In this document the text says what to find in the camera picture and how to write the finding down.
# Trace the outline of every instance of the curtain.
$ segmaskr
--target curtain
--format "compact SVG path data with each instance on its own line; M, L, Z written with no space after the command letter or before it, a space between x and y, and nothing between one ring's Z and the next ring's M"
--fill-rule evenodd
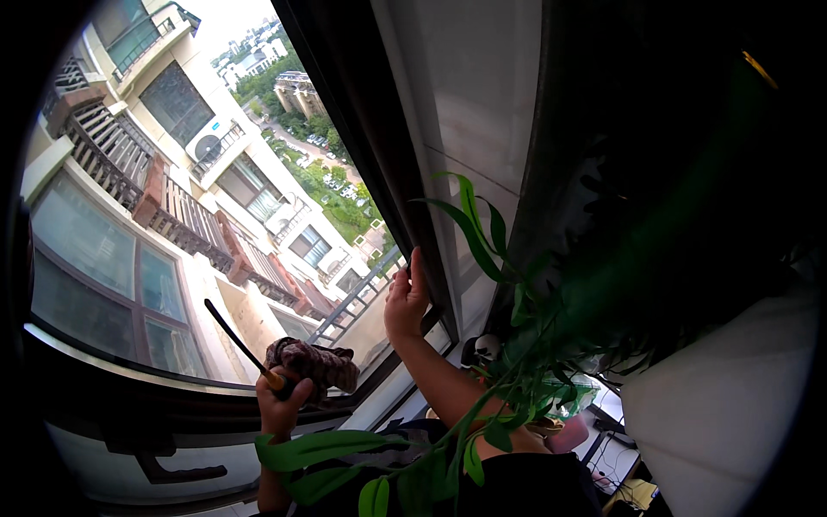
M267 219L273 217L273 214L276 210L279 209L281 203L279 203L278 199L275 197L275 194L270 192L270 189L264 190L258 197L250 203L250 206L247 207L247 211L252 214L252 216L262 223L266 223Z

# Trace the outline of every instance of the balcony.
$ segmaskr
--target balcony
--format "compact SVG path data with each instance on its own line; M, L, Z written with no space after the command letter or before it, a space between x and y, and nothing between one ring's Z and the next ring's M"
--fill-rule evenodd
M112 77L117 81L117 93L123 95L152 62L191 30L191 22L182 20L174 4L132 23L106 48L115 63Z
M264 296L282 305L293 307L299 298L294 294L285 273L273 260L275 257L265 255L244 233L230 223L223 212L218 212L217 219L224 240L230 248L230 254L236 262L227 278L235 285L242 285L245 280L249 280L258 286Z
M347 262L351 259L351 254L345 251L344 249L339 248L341 252L344 253L342 259L331 262L327 269L322 269L321 267L316 267L316 271L318 271L318 278L324 282L325 285L330 283L330 280L342 270L342 268L347 264Z
M190 255L201 253L222 273L233 258L222 237L216 216L181 189L160 166L150 170L146 192L132 218L150 227Z
M66 60L55 76L54 88L46 93L43 117L52 138L64 130L64 123L78 108L100 103L106 97L106 89L100 84L90 84L74 57Z
M336 345L337 342L345 336L347 330L357 324L360 318L369 312L371 305L376 300L385 299L384 296L380 296L380 294L390 283L390 275L404 267L404 259L402 259L402 263L400 263L400 259L402 259L402 256L399 253L399 247L394 246L393 249L388 251L388 253L382 257L382 260L370 270L370 273L351 290L338 307L325 318L324 322L316 329L316 332L308 338L307 343L313 344L319 339L322 339L319 343L322 346L333 347ZM385 268L388 267L388 265L390 265L390 269L385 272ZM381 324L381 310L377 309L371 312L371 317L367 320L368 328L362 329L364 331L362 333L364 339L361 341L377 343L380 342L384 336L378 337L368 334L376 333L377 331L384 334L385 327ZM360 349L357 350L357 354L363 357L366 351Z
M100 102L76 110L63 131L74 144L78 165L132 211L143 195L154 151L133 138Z
M276 246L281 246L281 243L284 242L290 232L292 232L293 229L296 228L311 211L310 206L298 197L294 201L293 207L296 210L293 217L291 217L287 224L285 224L282 228L279 228L278 233L276 233L275 237L273 237L273 242L275 242Z
M199 180L203 180L204 176L216 165L223 164L223 166L216 167L219 169L219 172L224 171L229 165L230 162L235 160L239 154L241 154L241 150L243 150L244 146L238 147L238 152L228 154L227 150L232 147L233 144L240 141L246 133L238 125L238 122L233 121L232 126L230 126L229 131L224 134L221 138L215 138L215 143L212 146L208 146L205 148L205 154L201 157L197 163L193 164L192 167L189 168L189 171L193 173L193 175L198 178ZM229 158L229 160L222 160L223 157Z

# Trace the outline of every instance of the glass pane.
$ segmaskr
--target glass pane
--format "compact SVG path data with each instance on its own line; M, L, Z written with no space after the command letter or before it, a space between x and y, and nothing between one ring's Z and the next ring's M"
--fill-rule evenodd
M361 277L357 275L354 270L350 269L347 270L347 273L342 276L342 279L336 283L336 287L346 293L350 293L351 290L356 287L356 284L359 283L359 280L361 280Z
M126 72L136 59L138 59L155 41L160 38L160 32L155 28L155 23L150 18L138 23L129 29L129 32L121 36L109 49L109 57L115 62L115 66L122 73Z
M31 311L91 347L135 360L131 310L81 284L39 251Z
M230 165L230 167L218 177L218 185L226 190L238 203L244 206L247 206L257 194L257 190L250 188L250 185L240 177L233 165Z
M149 246L141 247L141 301L144 307L186 321L175 267Z
M307 255L304 256L304 261L310 264L313 267L318 266L318 263L322 261L327 252L330 251L330 245L327 244L325 241L316 242L316 245L313 246L313 249L308 252Z
M146 337L155 368L192 377L207 376L189 331L147 318Z
M103 216L64 175L41 197L31 227L63 260L134 299L135 238Z
M182 147L215 117L177 61L158 74L139 97Z
M304 327L303 324L295 321L294 319L279 314L275 311L273 311L273 314L275 314L275 318L279 320L279 323L281 323L281 327L284 329L288 336L303 340L310 337L310 333Z
M304 258L307 255L308 251L313 247L311 242L308 242L307 238L304 235L299 235L296 237L296 240L293 241L293 244L290 245L290 250L298 256Z
M270 189L265 189L259 194L256 200L247 207L247 211L250 212L254 218L264 223L273 216L280 206L281 203L278 202L275 194L273 194Z

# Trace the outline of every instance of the balcony railing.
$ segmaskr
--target balcony railing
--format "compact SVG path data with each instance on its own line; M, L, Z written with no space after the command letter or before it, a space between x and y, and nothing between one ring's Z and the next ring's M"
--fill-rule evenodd
M206 154L201 157L197 163L193 164L190 167L190 171L193 175L198 178L199 180L204 177L205 174L213 167L215 162L221 158L227 149L237 141L241 140L241 137L244 136L246 133L241 126L238 125L238 122L233 121L232 126L230 126L230 130L222 136L220 139L217 140L216 144L212 147L208 147L206 149Z
M281 272L275 268L270 258L267 257L255 244L247 240L247 237L239 232L235 232L238 237L238 243L250 263L253 266L253 271L247 277L259 288L259 291L267 298L273 299L280 304L293 307L299 300L293 294L293 289L289 286L287 280Z
M222 273L232 268L215 215L166 174L161 176L160 206L149 226L190 255L205 255Z
M273 241L275 242L276 246L280 246L281 243L284 242L288 234L293 231L293 228L297 227L299 223L302 222L302 219L304 219L304 216L310 213L309 205L307 205L298 197L294 201L294 206L298 209L294 216L290 218L287 224L285 224L284 227L281 228L278 233L275 234L275 238L273 239Z
M388 251L388 253L385 254L381 261L377 262L376 265L373 266L373 269L370 270L370 273L368 273L367 276L363 278L361 282L359 282L356 285L356 287L354 287L351 290L351 293L339 304L338 307L336 307L336 310L334 310L332 313L330 313L329 316L327 316L324 322L321 325L319 325L319 327L316 329L316 332L314 332L308 338L307 343L313 344L316 341L318 341L319 338L321 338L327 341L326 343L324 343L325 347L332 347L333 345L335 345L336 341L338 341L339 338L342 337L345 334L345 332L347 332L347 329L350 328L356 322L356 320L359 319L359 317L365 313L367 308L370 307L370 304L372 304L374 301L376 301L376 299L379 298L380 291L382 291L385 288L384 286L382 286L379 289L377 289L376 286L373 285L373 280L378 276L386 280L385 285L389 284L390 278L387 276L386 273L384 273L385 267L390 262L393 262L394 264L396 264L397 269L401 269L402 266L399 264L400 258L401 254L399 254L399 247L394 246L393 249L391 249L390 251ZM365 300L362 297L362 295L367 289L374 291L373 298L369 300ZM358 313L354 313L350 309L348 309L348 307L351 304L356 305L355 302L358 302L362 306L362 309ZM350 318L346 321L345 318L343 318L343 316L349 316ZM339 332L335 336L325 334L325 332L327 332L330 327L335 327L339 329Z
M84 76L84 71L80 68L78 61L74 57L70 57L58 70L55 76L55 87L49 89L49 92L46 94L46 102L43 105L43 116L48 118L60 98L68 92L88 87L89 82Z
M73 158L109 195L132 211L143 194L153 151L134 140L102 103L85 106L66 120Z
M340 261L337 261L336 265L330 268L329 271L325 271L317 267L316 271L318 271L319 273L319 279L325 284L329 284L330 280L333 280L333 277L335 277L338 274L338 272L342 270L342 267L344 267L345 264L347 264L347 262L349 262L350 260L351 254L345 253L345 256L342 257Z
M142 29L150 29L150 31L148 34L140 36ZM115 70L112 72L115 80L118 83L122 83L127 74L132 70L132 65L152 48L158 40L174 30L175 24L170 18L164 19L159 26L155 26L151 18L145 18L143 21L133 24L127 32L119 36L107 47L107 52L109 52L109 55L112 55L119 51L119 47L129 44L134 36L140 37L140 40L115 64Z

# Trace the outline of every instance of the window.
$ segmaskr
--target window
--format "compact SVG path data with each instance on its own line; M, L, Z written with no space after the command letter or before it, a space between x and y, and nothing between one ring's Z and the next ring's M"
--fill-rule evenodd
M254 218L265 223L282 203L281 192L253 161L242 154L218 178L217 183Z
M141 0L104 2L95 13L93 25L121 73L142 54L143 48L160 38Z
M313 267L318 266L319 261L327 255L330 249L330 245L322 239L322 236L316 233L312 226L306 227L302 234L296 237L296 240L290 245L290 250L293 253L302 257L305 262Z
M316 331L316 328L311 328L306 323L292 319L284 314L277 313L275 310L273 311L273 314L275 315L275 318L279 320L281 327L290 337L295 337L296 339L301 339L303 341L310 337L310 334Z
M139 97L181 147L186 147L215 117L177 61L158 74Z
M116 357L206 377L174 263L112 223L58 175L31 220L32 312Z
M347 270L342 278L336 283L336 287L345 291L346 293L350 293L354 287L359 283L361 277L356 274L353 269Z

